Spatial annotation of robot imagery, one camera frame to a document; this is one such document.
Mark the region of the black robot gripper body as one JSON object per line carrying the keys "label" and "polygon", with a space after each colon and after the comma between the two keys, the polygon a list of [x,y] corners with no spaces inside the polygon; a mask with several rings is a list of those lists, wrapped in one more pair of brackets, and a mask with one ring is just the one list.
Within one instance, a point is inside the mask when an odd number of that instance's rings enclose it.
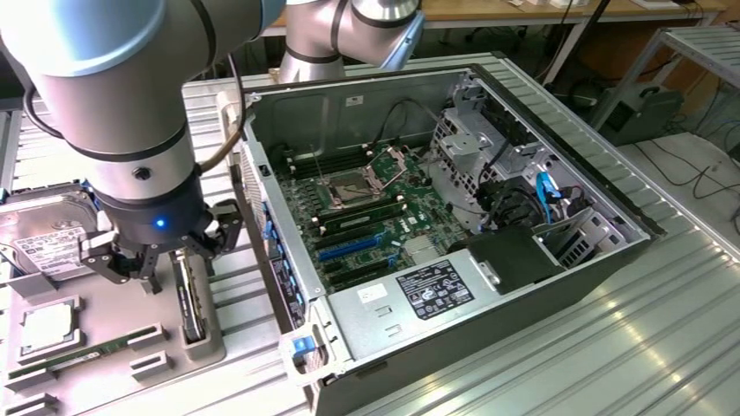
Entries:
{"label": "black robot gripper body", "polygon": [[133,179],[135,185],[143,186],[142,198],[118,196],[123,194],[119,185],[106,191],[91,187],[118,235],[129,243],[146,246],[181,243],[183,236],[202,235],[213,221],[213,214],[207,211],[197,175],[190,173],[165,192],[150,191],[145,181]]}

